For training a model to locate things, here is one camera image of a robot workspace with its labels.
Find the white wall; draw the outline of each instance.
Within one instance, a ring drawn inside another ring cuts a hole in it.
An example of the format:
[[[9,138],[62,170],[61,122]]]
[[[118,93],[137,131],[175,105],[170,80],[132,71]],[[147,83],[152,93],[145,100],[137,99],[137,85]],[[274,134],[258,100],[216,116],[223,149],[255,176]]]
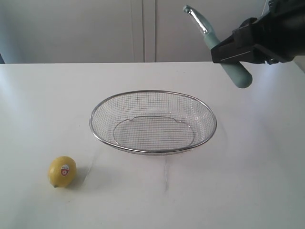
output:
[[[27,63],[136,60],[131,2],[141,1],[0,1]]]
[[[199,29],[182,11],[188,4],[204,15],[220,40],[250,17],[260,17],[266,0],[158,0],[156,4],[156,61],[210,61]]]
[[[22,63],[23,58],[0,4],[0,53],[5,63]]]

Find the wire mesh basket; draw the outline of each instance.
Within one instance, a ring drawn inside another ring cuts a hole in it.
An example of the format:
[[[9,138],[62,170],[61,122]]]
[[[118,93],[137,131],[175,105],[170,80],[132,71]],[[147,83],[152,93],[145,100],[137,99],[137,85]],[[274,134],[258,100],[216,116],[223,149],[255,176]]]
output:
[[[90,128],[102,142],[143,155],[169,155],[207,142],[216,117],[202,101],[168,91],[134,91],[99,103]]]

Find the metal mesh basket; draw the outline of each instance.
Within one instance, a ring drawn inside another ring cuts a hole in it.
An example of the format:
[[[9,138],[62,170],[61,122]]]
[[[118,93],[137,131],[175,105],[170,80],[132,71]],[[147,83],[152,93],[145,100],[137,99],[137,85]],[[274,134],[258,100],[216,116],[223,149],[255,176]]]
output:
[[[207,142],[216,118],[199,99],[167,91],[117,94],[99,103],[90,128],[102,142],[144,155],[168,155]]]

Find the oval basket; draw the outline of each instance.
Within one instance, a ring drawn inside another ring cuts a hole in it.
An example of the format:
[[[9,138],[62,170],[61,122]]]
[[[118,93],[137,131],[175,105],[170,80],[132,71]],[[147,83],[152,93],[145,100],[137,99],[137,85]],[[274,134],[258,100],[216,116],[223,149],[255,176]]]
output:
[[[142,155],[169,155],[207,142],[216,117],[201,100],[168,91],[134,91],[100,102],[90,128],[100,141]]]

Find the lemon sticker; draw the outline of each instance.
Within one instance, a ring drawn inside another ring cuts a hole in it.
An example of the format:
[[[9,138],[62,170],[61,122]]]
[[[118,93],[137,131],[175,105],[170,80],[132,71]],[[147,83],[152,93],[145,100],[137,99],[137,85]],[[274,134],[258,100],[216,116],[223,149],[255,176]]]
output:
[[[61,167],[61,175],[65,177],[69,173],[69,166],[68,165],[63,165]]]

